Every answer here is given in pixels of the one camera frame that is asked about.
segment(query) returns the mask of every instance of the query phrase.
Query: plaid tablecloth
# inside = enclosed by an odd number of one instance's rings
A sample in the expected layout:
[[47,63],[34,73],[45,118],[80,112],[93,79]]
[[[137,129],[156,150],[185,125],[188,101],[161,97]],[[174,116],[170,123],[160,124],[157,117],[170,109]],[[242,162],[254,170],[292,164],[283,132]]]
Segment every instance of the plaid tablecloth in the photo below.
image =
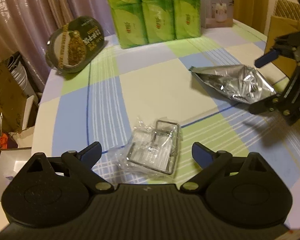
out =
[[[251,115],[246,106],[202,87],[191,66],[246,64],[263,54],[266,36],[235,22],[232,28],[203,30],[199,38],[120,49],[115,35],[80,73],[52,70],[39,107],[32,151],[60,156],[94,141],[103,147],[93,171],[112,183],[154,183],[119,170],[108,150],[123,146],[138,119],[151,124],[166,117],[182,125],[181,156],[175,183],[200,171],[191,157],[199,141],[234,156],[259,152],[293,194],[287,225],[300,227],[300,129],[276,113]],[[260,72],[278,90],[287,78],[273,64]]]

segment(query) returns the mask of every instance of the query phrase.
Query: ribbed black surface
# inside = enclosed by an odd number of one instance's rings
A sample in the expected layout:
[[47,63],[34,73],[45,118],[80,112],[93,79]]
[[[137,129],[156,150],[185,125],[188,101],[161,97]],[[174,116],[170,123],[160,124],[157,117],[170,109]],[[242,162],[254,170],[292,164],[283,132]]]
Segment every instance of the ribbed black surface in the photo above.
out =
[[174,184],[124,184],[112,194],[97,195],[69,223],[44,229],[12,224],[0,240],[273,240],[286,231],[283,225],[258,230],[228,225],[212,216],[199,196],[180,193]]

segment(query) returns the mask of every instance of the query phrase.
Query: clear plastic bag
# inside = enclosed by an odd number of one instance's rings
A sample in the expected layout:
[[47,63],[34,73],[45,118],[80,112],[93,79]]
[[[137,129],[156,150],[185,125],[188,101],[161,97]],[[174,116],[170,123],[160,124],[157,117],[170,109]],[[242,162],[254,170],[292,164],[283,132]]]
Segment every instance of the clear plastic bag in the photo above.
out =
[[108,154],[121,169],[142,173],[147,177],[173,178],[179,156],[180,126],[157,120],[154,126],[139,122],[128,144]]

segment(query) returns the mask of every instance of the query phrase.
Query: open white box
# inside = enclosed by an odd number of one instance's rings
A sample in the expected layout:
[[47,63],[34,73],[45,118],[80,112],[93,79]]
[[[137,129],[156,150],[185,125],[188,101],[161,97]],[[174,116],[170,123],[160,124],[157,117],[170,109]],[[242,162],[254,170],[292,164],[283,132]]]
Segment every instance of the open white box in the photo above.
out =
[[31,147],[7,149],[0,152],[0,201],[2,193],[31,157]]

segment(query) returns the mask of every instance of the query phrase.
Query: white product box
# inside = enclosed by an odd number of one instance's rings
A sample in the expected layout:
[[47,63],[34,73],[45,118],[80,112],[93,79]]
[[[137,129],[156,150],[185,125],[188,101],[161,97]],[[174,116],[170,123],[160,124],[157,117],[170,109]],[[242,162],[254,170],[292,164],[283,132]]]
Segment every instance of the white product box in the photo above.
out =
[[201,26],[231,27],[233,11],[234,0],[201,0]]

